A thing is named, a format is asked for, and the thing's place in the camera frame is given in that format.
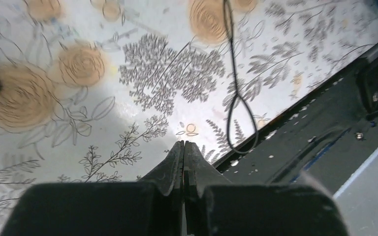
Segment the screw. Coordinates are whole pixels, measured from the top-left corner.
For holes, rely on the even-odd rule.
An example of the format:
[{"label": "screw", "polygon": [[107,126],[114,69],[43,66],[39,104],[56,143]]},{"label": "screw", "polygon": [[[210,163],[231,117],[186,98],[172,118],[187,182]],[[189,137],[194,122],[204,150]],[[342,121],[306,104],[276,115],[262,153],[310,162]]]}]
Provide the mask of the screw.
[{"label": "screw", "polygon": [[362,140],[363,139],[363,133],[357,132],[356,138],[357,138],[357,140]]}]

